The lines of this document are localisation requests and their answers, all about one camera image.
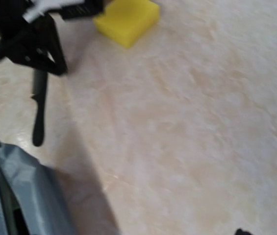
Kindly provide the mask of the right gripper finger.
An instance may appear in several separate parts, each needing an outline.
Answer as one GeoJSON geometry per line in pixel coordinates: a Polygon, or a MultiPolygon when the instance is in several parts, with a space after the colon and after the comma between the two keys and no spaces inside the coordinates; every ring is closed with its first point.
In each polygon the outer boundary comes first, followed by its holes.
{"type": "Polygon", "coordinates": [[[253,235],[253,234],[247,230],[243,230],[242,228],[239,228],[236,230],[235,235],[253,235]]]}

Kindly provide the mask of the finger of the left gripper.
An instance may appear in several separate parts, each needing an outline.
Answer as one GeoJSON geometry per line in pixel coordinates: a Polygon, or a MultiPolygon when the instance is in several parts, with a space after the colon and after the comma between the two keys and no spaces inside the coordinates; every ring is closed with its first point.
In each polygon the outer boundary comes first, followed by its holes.
{"type": "Polygon", "coordinates": [[[27,66],[54,75],[62,75],[62,54],[51,54],[53,60],[47,55],[38,52],[22,53],[13,56],[13,63],[27,66]]]}
{"type": "Polygon", "coordinates": [[[54,19],[47,15],[47,32],[48,32],[48,51],[54,60],[54,70],[53,74],[63,75],[67,73],[67,64],[64,58],[62,46],[59,40],[59,35],[57,32],[57,27],[54,19]]]}

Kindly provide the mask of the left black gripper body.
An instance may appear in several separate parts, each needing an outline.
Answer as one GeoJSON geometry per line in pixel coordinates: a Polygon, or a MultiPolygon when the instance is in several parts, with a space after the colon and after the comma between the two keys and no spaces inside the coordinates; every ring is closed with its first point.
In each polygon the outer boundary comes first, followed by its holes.
{"type": "Polygon", "coordinates": [[[28,23],[23,13],[31,7],[29,0],[0,0],[0,61],[22,53],[49,55],[47,15],[28,23]]]}

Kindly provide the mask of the black comb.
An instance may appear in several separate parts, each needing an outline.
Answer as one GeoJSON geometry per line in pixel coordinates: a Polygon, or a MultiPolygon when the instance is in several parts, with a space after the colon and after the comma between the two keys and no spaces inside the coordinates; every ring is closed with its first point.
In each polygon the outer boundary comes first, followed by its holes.
{"type": "Polygon", "coordinates": [[[32,99],[36,102],[37,112],[32,132],[32,143],[39,147],[45,137],[45,105],[48,86],[48,73],[34,70],[32,81],[32,99]]]}

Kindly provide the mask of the grey zip pouch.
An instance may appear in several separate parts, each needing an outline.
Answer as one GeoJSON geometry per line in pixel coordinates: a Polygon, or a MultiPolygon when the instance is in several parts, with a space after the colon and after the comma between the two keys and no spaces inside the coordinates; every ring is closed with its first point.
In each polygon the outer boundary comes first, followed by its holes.
{"type": "Polygon", "coordinates": [[[0,235],[75,235],[54,171],[0,142],[0,235]]]}

